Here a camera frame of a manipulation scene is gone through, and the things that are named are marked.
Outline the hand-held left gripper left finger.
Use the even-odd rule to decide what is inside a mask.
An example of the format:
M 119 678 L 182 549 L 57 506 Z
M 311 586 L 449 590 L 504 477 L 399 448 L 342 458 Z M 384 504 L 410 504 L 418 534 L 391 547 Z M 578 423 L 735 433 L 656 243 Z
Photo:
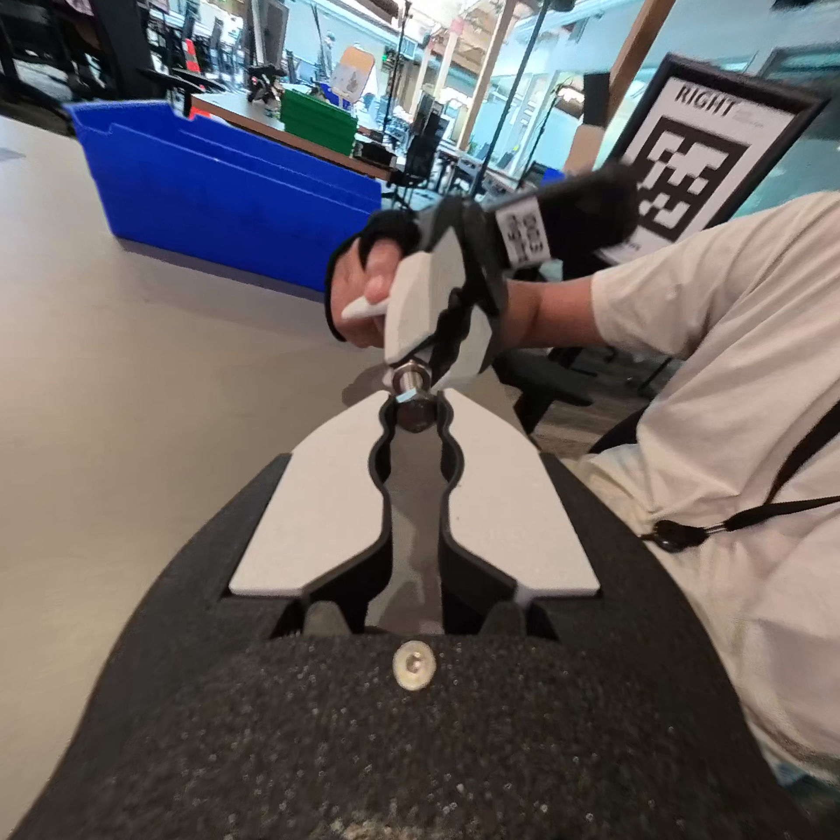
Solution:
M 392 574 L 395 400 L 379 390 L 290 453 L 228 588 L 232 595 L 377 595 Z

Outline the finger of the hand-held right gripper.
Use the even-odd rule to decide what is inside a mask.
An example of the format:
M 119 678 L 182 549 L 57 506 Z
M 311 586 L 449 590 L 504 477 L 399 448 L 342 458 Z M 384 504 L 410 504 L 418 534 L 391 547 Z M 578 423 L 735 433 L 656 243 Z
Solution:
M 472 308 L 465 334 L 442 343 L 443 360 L 434 374 L 434 393 L 452 389 L 464 391 L 487 367 L 487 355 L 494 338 L 490 320 L 480 308 Z
M 384 361 L 398 365 L 432 338 L 453 291 L 466 283 L 466 269 L 456 232 L 446 232 L 430 251 L 404 258 L 387 300 Z

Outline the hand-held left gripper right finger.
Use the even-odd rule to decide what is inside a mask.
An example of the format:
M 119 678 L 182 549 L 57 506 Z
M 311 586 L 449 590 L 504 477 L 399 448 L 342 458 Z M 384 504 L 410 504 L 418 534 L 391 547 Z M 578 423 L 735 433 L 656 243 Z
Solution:
M 590 561 L 540 452 L 498 415 L 461 392 L 440 400 L 441 437 L 453 445 L 444 533 L 477 569 L 488 568 L 502 597 L 591 597 L 600 590 Z

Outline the steel hex bolt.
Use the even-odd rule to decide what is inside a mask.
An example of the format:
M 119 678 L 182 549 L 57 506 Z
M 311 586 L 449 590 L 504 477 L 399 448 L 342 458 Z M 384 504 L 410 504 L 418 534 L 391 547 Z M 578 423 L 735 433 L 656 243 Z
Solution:
M 399 427 L 407 432 L 418 434 L 436 425 L 438 400 L 437 396 L 433 393 L 433 373 L 431 366 L 427 359 L 425 359 L 421 354 L 414 353 L 396 366 L 404 364 L 410 360 L 422 362 L 427 366 L 431 373 L 431 383 L 427 392 L 421 392 L 415 395 L 397 396 L 392 390 L 396 404 L 395 421 Z

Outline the person's right hand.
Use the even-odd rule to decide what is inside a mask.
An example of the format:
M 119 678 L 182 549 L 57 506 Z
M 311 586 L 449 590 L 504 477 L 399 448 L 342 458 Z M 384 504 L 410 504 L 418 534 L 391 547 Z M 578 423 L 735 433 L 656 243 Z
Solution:
M 380 238 L 363 262 L 360 240 L 356 238 L 337 260 L 330 297 L 332 323 L 342 338 L 353 346 L 361 349 L 383 346 L 383 317 L 347 320 L 343 311 L 357 298 L 364 297 L 371 305 L 388 298 L 402 258 L 402 249 L 396 241 Z

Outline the framed marker sign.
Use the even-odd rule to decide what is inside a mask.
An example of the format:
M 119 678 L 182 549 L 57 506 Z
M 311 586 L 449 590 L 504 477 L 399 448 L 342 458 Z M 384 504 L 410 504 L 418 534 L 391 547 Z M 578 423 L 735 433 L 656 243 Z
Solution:
M 727 222 L 825 109 L 820 91 L 668 53 L 606 160 L 637 184 L 637 225 L 605 266 Z

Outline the black tripod pole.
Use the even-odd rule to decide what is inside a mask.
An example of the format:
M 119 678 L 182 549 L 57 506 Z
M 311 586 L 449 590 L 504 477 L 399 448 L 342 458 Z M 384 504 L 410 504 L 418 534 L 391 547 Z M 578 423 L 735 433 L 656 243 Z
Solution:
M 532 25 L 531 34 L 530 34 L 530 38 L 528 40 L 528 44 L 527 44 L 525 50 L 523 51 L 523 54 L 522 54 L 522 57 L 521 57 L 521 62 L 520 62 L 520 65 L 518 67 L 518 71 L 517 71 L 517 73 L 516 73 L 516 75 L 513 79 L 512 84 L 511 84 L 509 94 L 508 94 L 508 97 L 507 97 L 506 102 L 505 102 L 505 106 L 504 106 L 504 108 L 501 112 L 500 120 L 497 124 L 496 130 L 495 130 L 495 132 L 492 136 L 492 139 L 490 141 L 487 153 L 486 153 L 484 159 L 482 160 L 482 162 L 479 166 L 478 172 L 477 172 L 476 176 L 474 177 L 473 182 L 471 184 L 471 187 L 470 187 L 470 190 L 469 190 L 469 193 L 468 193 L 469 197 L 476 197 L 478 195 L 480 189 L 481 189 L 481 186 L 482 186 L 482 183 L 483 183 L 483 180 L 484 180 L 484 176 L 485 176 L 485 173 L 487 172 L 487 167 L 489 165 L 492 153 L 495 150 L 496 145 L 499 141 L 504 123 L 507 120 L 507 116 L 508 116 L 508 113 L 511 109 L 511 105 L 514 101 L 514 98 L 516 96 L 520 81 L 521 81 L 522 76 L 524 74 L 524 71 L 527 68 L 527 65 L 529 63 L 529 59 L 530 59 L 531 53 L 533 51 L 533 48 L 536 45 L 536 42 L 538 40 L 539 32 L 540 32 L 541 26 L 543 24 L 543 20 L 545 19 L 546 14 L 549 12 L 552 5 L 553 5 L 553 1 L 542 1 L 538 13 L 534 16 L 534 23 Z

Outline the green plastic bin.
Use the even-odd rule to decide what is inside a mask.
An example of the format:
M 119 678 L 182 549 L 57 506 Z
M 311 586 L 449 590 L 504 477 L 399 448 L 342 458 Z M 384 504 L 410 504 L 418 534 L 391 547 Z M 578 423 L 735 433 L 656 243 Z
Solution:
M 351 112 L 309 93 L 284 87 L 280 120 L 285 131 L 300 139 L 344 156 L 352 155 L 358 120 Z

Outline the blue plastic bin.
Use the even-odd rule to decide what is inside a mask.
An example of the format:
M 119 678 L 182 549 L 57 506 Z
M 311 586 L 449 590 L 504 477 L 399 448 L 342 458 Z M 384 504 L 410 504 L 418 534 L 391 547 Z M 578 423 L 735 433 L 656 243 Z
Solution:
M 67 107 L 115 237 L 323 291 L 376 180 L 166 101 Z

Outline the wooden office desk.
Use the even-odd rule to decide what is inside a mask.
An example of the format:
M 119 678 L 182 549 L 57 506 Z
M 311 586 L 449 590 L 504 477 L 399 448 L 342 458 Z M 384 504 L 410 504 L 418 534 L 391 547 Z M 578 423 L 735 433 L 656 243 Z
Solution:
M 285 131 L 282 121 L 266 115 L 266 107 L 263 104 L 248 102 L 244 93 L 193 94 L 192 106 L 194 110 L 213 115 L 240 129 L 376 181 L 389 183 L 395 171 L 393 167 L 384 167 L 354 158 L 349 154 L 341 154 Z

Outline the small wooden board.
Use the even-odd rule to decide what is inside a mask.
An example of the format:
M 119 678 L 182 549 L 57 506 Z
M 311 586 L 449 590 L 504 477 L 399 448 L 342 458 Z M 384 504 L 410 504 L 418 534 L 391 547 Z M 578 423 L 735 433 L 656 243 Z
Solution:
M 347 47 L 329 79 L 331 92 L 341 100 L 356 103 L 364 94 L 374 67 L 372 53 L 355 45 Z

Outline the wooden post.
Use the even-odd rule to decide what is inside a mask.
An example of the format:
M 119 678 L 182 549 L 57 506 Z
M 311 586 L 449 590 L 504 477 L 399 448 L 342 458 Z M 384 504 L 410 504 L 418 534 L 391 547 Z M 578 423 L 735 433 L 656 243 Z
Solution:
M 607 123 L 615 117 L 675 3 L 675 0 L 643 2 L 610 72 Z

